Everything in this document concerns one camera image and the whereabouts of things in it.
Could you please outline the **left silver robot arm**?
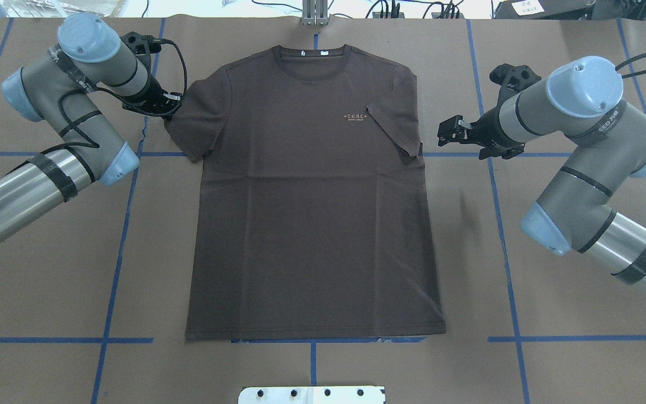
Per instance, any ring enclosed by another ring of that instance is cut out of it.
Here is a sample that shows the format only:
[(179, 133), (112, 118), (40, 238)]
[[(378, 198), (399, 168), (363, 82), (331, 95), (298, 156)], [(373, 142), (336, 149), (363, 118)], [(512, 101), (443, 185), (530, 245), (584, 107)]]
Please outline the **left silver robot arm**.
[(184, 93), (162, 89), (151, 56), (170, 39), (117, 34), (98, 15), (64, 18), (45, 56), (5, 79), (2, 94), (30, 122), (47, 122), (61, 143), (0, 179), (0, 243), (94, 182), (110, 186), (140, 159), (90, 99), (97, 91), (146, 117), (171, 118)]

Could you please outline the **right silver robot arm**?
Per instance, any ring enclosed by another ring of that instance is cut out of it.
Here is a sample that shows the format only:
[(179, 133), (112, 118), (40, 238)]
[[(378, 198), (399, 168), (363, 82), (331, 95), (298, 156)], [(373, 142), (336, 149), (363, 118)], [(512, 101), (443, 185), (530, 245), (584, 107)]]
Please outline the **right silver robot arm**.
[(501, 64), (490, 80), (497, 104), (475, 122), (456, 115), (439, 125), (439, 146), (479, 145), (479, 159), (511, 159), (556, 131), (576, 148), (520, 223), (554, 255), (590, 256), (612, 276), (646, 292), (646, 228), (608, 201), (628, 177), (646, 177), (646, 113), (623, 98), (615, 65), (586, 56), (540, 77)]

